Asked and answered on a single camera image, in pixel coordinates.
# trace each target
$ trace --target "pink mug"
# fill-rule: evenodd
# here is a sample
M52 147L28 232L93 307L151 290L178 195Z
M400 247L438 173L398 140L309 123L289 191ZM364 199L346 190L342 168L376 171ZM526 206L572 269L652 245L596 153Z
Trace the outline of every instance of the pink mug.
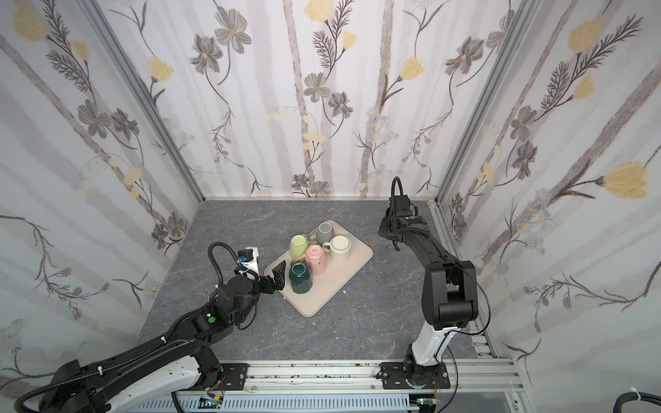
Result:
M313 276L320 276L329 267L326 252L319 245L311 245L305 251L305 263Z

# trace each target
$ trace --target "beige tray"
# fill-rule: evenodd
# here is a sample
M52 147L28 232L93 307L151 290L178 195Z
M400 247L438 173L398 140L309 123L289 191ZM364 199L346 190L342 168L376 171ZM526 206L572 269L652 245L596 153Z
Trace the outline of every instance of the beige tray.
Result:
M335 235L344 235L351 240L351 257L346 262L333 261L329 257L328 269L320 276L312 276L312 288L305 294L296 294L292 291L292 282L289 279L289 270L292 263L289 250L279 256L275 261L266 267L264 275L272 275L273 268L275 268L282 260L287 262L285 271L285 288L281 291L282 295L296 308L299 313L306 317L312 317L321 310L326 303L335 295L340 289L351 280L351 277L356 275L356 272L363 268L365 264L371 260L374 252L360 239L349 233L346 229L342 228L335 221L325 221L330 223L335 230Z

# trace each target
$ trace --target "gray mug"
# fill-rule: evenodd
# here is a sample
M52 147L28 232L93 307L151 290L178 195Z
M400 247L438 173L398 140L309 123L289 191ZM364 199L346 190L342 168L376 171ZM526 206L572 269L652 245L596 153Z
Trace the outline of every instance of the gray mug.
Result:
M309 240L311 243L324 245L324 243L329 243L334 236L335 230L332 225L327 222L322 222L315 233L310 236Z

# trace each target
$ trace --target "floral wallpaper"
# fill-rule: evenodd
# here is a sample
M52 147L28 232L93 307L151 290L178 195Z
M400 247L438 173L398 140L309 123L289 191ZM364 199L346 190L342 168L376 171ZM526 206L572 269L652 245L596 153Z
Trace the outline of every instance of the floral wallpaper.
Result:
M540 413L661 393L659 22L656 2L541 2L441 199Z
M518 1L101 0L206 196L438 191Z
M197 201L75 3L0 10L0 410L9 411L62 364L135 344Z

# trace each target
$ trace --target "black mounting plate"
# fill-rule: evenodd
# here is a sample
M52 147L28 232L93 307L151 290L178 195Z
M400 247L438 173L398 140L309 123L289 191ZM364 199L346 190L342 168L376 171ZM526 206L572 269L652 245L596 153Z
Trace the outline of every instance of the black mounting plate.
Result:
M225 370L225 380L223 381L223 388L225 391L229 390L243 390L243 385L246 382L246 373L248 372L248 365L246 363L223 363L223 370Z
M438 383L441 389L450 388L450 379L447 376L447 369L445 363L440 363L436 365L436 370L434 372L434 380ZM377 376L378 379L381 379L384 390L402 390L402 389L413 389L413 386L410 386L406 379L406 371L404 370L404 363L381 363L381 371ZM430 382L426 384L423 389L433 389L434 383Z

